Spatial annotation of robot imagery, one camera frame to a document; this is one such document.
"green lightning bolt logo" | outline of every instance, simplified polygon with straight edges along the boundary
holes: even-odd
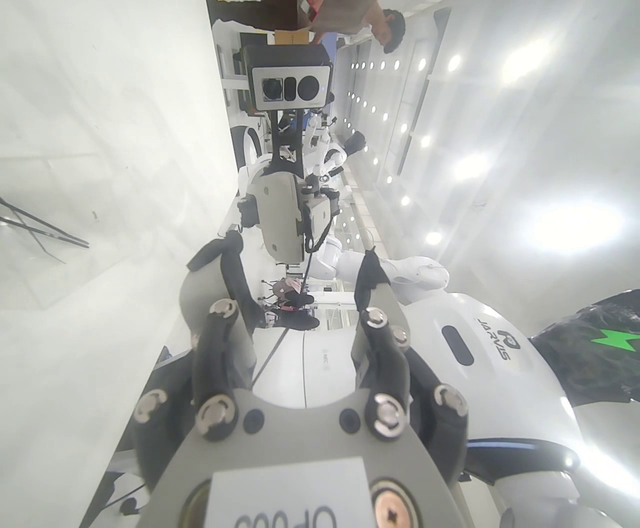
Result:
[[[606,337],[600,339],[591,339],[592,343],[600,343],[601,345],[612,346],[615,348],[621,348],[622,350],[629,350],[635,352],[636,349],[631,346],[629,341],[632,339],[640,339],[640,335],[635,333],[617,332],[616,330],[600,330]]]

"blue stripe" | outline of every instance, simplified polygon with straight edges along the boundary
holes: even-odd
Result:
[[[510,447],[511,449],[535,449],[533,444],[518,444],[516,442],[474,442],[471,440],[468,447]]]

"black hair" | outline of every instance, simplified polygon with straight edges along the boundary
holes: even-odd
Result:
[[[361,151],[367,144],[367,140],[364,137],[364,134],[358,130],[356,130],[349,139],[344,142],[344,153],[347,156],[351,154],[355,154],[356,152]]]
[[[385,53],[391,53],[392,51],[395,51],[402,42],[406,26],[404,24],[403,14],[400,11],[396,11],[395,9],[383,9],[382,12],[385,14],[385,17],[388,17],[389,15],[396,16],[393,20],[387,22],[387,25],[391,30],[391,41],[385,46]]]

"metal bolt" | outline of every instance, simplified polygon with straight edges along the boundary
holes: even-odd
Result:
[[[378,406],[378,418],[388,428],[397,427],[400,423],[400,414],[395,405],[385,402]]]
[[[387,315],[380,308],[370,306],[365,311],[367,312],[367,324],[371,328],[382,328],[387,324]]]
[[[435,388],[433,397],[438,405],[445,405],[449,409],[455,411],[461,418],[467,416],[469,413],[469,407],[464,396],[446,383],[438,385]]]
[[[393,325],[391,327],[391,332],[394,335],[394,339],[400,346],[409,345],[409,336],[407,336],[404,328],[401,326]]]
[[[169,397],[161,388],[155,388],[147,392],[138,400],[133,410],[133,419],[139,424],[146,424],[151,419],[151,413],[157,410]]]
[[[378,419],[374,423],[374,428],[386,438],[396,438],[404,431],[406,417],[404,410],[398,401],[388,394],[376,394],[375,402],[378,404],[376,415]]]
[[[210,314],[220,314],[225,319],[230,318],[236,311],[237,303],[231,299],[220,299],[211,305]]]
[[[236,406],[226,394],[216,394],[210,397],[196,415],[196,429],[201,435],[206,435],[211,428],[222,423],[230,423],[236,415]]]
[[[378,528],[411,528],[411,514],[402,497],[392,490],[380,493],[374,504]]]

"robotic arm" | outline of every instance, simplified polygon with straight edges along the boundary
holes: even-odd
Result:
[[[141,473],[152,490],[138,526],[244,527],[260,526],[259,520],[286,526],[290,520],[463,528],[443,475],[456,479],[460,472],[464,400],[431,373],[424,395],[433,405],[429,445],[443,455],[435,463],[406,427],[410,369],[397,332],[406,319],[375,253],[364,257],[356,284],[355,392],[328,406],[294,410],[251,392],[251,337],[260,321],[241,250],[240,235],[231,232],[189,263],[180,307],[196,347],[173,375],[147,387],[133,415]],[[189,432],[187,398],[195,423]]]
[[[318,252],[310,255],[309,275],[322,280],[339,278],[356,283],[364,253],[342,251],[340,241],[329,235]],[[442,290],[449,284],[449,272],[429,257],[407,257],[402,260],[380,259],[391,289],[405,305],[425,298],[429,292]]]
[[[317,144],[312,147],[311,139],[315,136],[317,128],[321,125],[321,117],[314,115],[309,119],[305,137],[303,140],[303,159],[307,175],[315,174],[322,183],[330,180],[329,173],[336,167],[342,166],[347,159],[347,154],[338,143],[331,141],[329,128],[325,127],[318,136]],[[329,160],[325,161],[327,153],[335,150]]]

